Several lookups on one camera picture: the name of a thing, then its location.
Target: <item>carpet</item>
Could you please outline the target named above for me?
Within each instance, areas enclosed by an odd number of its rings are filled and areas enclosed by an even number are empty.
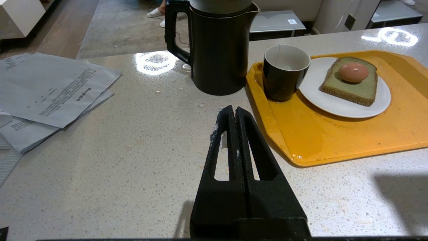
[[[165,29],[159,27],[164,16],[146,17],[158,5],[154,0],[100,0],[77,58],[166,50]],[[183,43],[189,42],[185,14],[176,22],[176,31]],[[188,47],[180,43],[178,35],[176,42],[181,48]]]

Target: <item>white cabinet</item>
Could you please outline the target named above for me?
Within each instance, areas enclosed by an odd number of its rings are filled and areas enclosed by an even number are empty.
[[[0,39],[24,38],[53,0],[0,0]]]

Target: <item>wooden floor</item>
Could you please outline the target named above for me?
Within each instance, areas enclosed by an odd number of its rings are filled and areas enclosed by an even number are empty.
[[[75,59],[99,0],[56,0],[23,39],[0,42],[0,59],[41,52]]]

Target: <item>power outlet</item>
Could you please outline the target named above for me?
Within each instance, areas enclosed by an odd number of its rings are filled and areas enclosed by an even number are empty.
[[[351,30],[351,29],[352,29],[352,26],[354,25],[354,23],[355,23],[355,18],[354,18],[354,16],[352,16],[351,14],[350,14],[350,15],[348,15],[348,18],[346,19],[346,22],[345,22],[345,27],[346,27],[347,29]]]

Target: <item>black mug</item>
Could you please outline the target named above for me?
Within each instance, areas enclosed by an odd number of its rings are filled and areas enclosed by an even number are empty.
[[[263,88],[267,98],[282,102],[298,90],[308,71],[311,57],[291,45],[272,46],[265,52]]]

